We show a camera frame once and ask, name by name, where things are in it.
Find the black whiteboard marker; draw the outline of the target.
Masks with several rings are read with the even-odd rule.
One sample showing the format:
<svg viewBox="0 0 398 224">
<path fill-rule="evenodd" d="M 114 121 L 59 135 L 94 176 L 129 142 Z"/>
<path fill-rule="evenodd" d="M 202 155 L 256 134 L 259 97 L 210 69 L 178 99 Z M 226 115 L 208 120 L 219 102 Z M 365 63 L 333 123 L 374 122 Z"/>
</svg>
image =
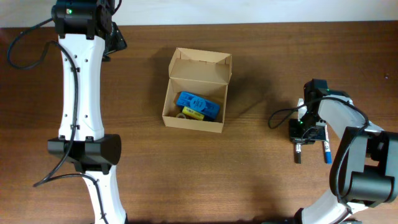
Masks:
<svg viewBox="0 0 398 224">
<path fill-rule="evenodd" d="M 302 145 L 301 144 L 295 144 L 294 161 L 296 164 L 302 163 Z"/>
</svg>

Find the brown cardboard box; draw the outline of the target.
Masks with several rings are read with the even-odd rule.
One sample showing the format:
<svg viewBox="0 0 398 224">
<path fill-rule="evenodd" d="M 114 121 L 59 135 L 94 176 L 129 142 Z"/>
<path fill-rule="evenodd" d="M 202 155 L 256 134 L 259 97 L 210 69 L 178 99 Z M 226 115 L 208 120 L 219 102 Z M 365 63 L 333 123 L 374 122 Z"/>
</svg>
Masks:
<svg viewBox="0 0 398 224">
<path fill-rule="evenodd" d="M 162 118 L 167 127 L 221 133 L 224 126 L 228 85 L 232 76 L 232 55 L 176 48 L 169 64 L 169 83 Z M 220 106 L 214 118 L 202 121 L 177 115 L 183 108 L 177 100 L 183 92 L 191 93 Z"/>
</svg>

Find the yellow highlighter pen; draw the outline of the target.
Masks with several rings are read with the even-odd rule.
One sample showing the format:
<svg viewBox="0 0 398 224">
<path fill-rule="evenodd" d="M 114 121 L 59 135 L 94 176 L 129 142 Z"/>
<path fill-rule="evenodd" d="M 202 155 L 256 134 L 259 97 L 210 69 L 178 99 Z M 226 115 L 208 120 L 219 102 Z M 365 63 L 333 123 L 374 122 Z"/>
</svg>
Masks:
<svg viewBox="0 0 398 224">
<path fill-rule="evenodd" d="M 205 115 L 185 106 L 182 110 L 182 113 L 186 116 L 189 116 L 193 119 L 203 121 L 205 119 Z"/>
</svg>

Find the yellow tape roll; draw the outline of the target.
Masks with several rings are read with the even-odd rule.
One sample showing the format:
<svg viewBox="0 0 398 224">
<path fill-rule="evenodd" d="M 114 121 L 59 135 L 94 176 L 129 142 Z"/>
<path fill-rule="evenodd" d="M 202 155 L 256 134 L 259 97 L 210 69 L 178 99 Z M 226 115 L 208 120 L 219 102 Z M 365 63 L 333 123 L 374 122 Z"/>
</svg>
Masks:
<svg viewBox="0 0 398 224">
<path fill-rule="evenodd" d="M 183 118 L 183 119 L 186 119 L 186 118 L 187 118 L 186 115 L 183 114 L 183 113 L 179 113 L 178 115 L 176 115 L 176 117 L 177 117 L 177 118 Z"/>
</svg>

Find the blue whiteboard duster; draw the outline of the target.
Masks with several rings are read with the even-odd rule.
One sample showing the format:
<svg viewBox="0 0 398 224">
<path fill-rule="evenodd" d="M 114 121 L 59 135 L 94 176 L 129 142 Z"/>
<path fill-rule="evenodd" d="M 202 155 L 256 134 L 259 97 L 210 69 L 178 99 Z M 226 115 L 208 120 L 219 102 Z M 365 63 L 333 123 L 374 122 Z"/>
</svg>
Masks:
<svg viewBox="0 0 398 224">
<path fill-rule="evenodd" d="M 220 105 L 187 91 L 182 91 L 180 93 L 177 99 L 177 106 L 182 109 L 187 106 L 205 115 L 203 121 L 214 121 L 220 112 Z"/>
</svg>

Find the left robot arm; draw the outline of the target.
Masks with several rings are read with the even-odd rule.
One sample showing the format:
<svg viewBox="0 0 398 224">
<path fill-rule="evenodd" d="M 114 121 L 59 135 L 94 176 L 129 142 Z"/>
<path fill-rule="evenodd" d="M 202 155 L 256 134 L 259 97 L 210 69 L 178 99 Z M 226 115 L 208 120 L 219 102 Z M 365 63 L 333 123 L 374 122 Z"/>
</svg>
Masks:
<svg viewBox="0 0 398 224">
<path fill-rule="evenodd" d="M 104 131 L 100 107 L 100 73 L 108 54 L 126 43 L 112 16 L 115 1 L 57 1 L 52 19 L 63 59 L 63 117 L 49 153 L 73 164 L 75 177 L 88 188 L 95 223 L 127 223 L 119 197 L 116 166 L 121 138 Z"/>
</svg>

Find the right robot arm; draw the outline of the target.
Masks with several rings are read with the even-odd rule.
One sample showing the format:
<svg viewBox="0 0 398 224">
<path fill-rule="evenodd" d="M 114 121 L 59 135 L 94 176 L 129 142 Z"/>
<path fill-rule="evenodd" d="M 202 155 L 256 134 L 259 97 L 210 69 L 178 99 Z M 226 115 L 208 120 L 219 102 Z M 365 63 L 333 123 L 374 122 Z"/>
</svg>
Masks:
<svg viewBox="0 0 398 224">
<path fill-rule="evenodd" d="M 301 159 L 301 147 L 327 142 L 327 126 L 340 138 L 329 176 L 329 189 L 311 206 L 299 209 L 294 223 L 341 223 L 356 212 L 391 203 L 397 197 L 397 133 L 370 122 L 344 91 L 324 80 L 304 85 L 304 98 L 293 110 L 289 137 Z"/>
</svg>

